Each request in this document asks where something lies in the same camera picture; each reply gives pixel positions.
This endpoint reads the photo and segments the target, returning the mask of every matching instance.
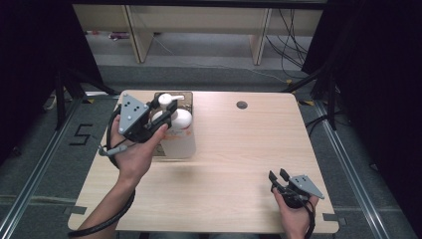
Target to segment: wooden table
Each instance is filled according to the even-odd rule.
[[[144,103],[155,93],[126,92]],[[241,110],[237,102],[248,106]],[[268,174],[281,167],[290,176],[307,174],[325,196],[317,206],[315,233],[338,230],[337,222],[322,219],[334,212],[293,95],[194,92],[193,116],[195,155],[155,157],[117,230],[280,233]],[[117,169],[97,154],[76,203],[87,211],[71,215],[71,229],[81,225],[116,179]]]

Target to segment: aluminum rail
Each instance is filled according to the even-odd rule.
[[[49,141],[49,144],[41,155],[40,160],[25,183],[25,186],[22,188],[8,214],[3,219],[0,227],[0,237],[2,239],[8,239],[12,236],[31,200],[32,195],[36,191],[38,185],[41,182],[41,179],[43,178],[43,175],[50,165],[53,155],[59,147],[59,144],[69,126],[73,115],[75,114],[77,108],[81,105],[82,101],[83,99],[73,99],[68,109],[68,117],[65,119],[62,127],[54,132],[52,138]]]
[[[316,101],[316,111],[320,117],[326,115],[326,110],[321,101]],[[363,214],[366,217],[369,227],[372,230],[374,238],[390,238],[384,223],[382,222],[382,218],[376,210],[375,205],[373,204],[362,181],[354,169],[353,163],[350,160],[346,150],[344,149],[344,146],[342,145],[337,132],[332,130],[331,125],[329,125],[326,119],[322,123],[325,132],[328,135],[332,146],[334,147],[335,153],[337,154],[338,160],[341,163],[345,175],[347,176],[348,182],[350,183],[354,195],[356,196],[356,199],[363,211]]]

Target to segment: hand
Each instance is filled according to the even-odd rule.
[[[115,146],[124,137],[118,133],[118,124],[120,116],[117,116],[111,126],[111,147]],[[133,189],[139,183],[140,179],[147,173],[151,166],[152,154],[155,147],[164,138],[167,124],[160,127],[155,134],[145,143],[133,143],[126,140],[127,150],[116,154],[115,160],[119,168],[117,182],[132,187]]]
[[[285,230],[286,236],[289,239],[301,238],[304,239],[307,234],[308,228],[310,226],[310,215],[307,210],[303,207],[295,209],[290,208],[286,205],[285,199],[277,191],[277,188],[273,189],[274,197],[276,198],[277,204],[279,204],[280,214],[282,215],[282,226]],[[318,198],[316,196],[311,196],[310,202],[308,202],[307,207],[310,211],[317,207]]]

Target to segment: gray floor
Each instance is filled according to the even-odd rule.
[[[143,64],[135,61],[128,40],[113,41],[107,36],[108,33],[100,33],[87,35],[87,38],[105,83],[116,90],[166,87],[168,90],[277,92],[286,86],[286,80],[297,81],[305,76],[288,61],[283,61],[283,69],[297,78],[281,71],[282,59],[269,44],[265,46],[262,64],[254,66],[247,36],[158,34]],[[276,37],[270,38],[274,43],[278,41]],[[298,41],[307,48],[311,38],[298,38]],[[300,60],[295,51],[288,49],[287,52]],[[189,79],[195,84],[186,86],[178,82],[180,79]],[[309,100],[311,88],[312,84],[297,90],[297,99]],[[90,86],[86,89],[96,91]],[[115,103],[116,100],[95,100],[78,107],[12,238],[66,238],[69,231],[67,211],[79,195]],[[316,107],[300,106],[300,110],[304,122],[318,117]],[[371,159],[347,118],[340,116],[336,120],[338,136],[390,238],[416,238],[383,179],[368,166]],[[11,156],[0,168],[2,217],[6,216],[37,165],[54,134],[55,123],[55,109],[41,115],[20,144],[23,154]],[[80,128],[80,133],[87,133],[90,138],[84,147],[72,146],[73,142],[83,141],[83,138],[75,137],[81,124],[91,125]],[[340,223],[340,229],[334,235],[314,235],[313,238],[376,238],[322,124],[316,126],[311,142]],[[137,238],[138,233],[121,232],[118,236]]]

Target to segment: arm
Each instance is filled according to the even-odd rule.
[[[273,193],[277,204],[279,204],[280,214],[282,216],[282,227],[285,230],[288,239],[304,239],[310,226],[310,216],[308,215],[308,212],[303,207],[295,209],[286,205],[285,199],[277,191],[277,188],[273,189]],[[318,198],[312,195],[310,202],[308,202],[308,208],[310,210],[315,209],[317,207],[317,202]]]
[[[112,123],[111,145],[116,145],[123,140],[122,135],[117,132],[119,120],[120,116],[117,116]],[[137,143],[130,146],[126,151],[115,155],[119,167],[117,182],[79,230],[99,225],[115,216],[123,208],[136,185],[149,170],[153,150],[164,138],[166,130],[167,124],[163,125],[146,143]],[[111,238],[116,226],[117,223],[114,223],[105,230],[84,238]]]

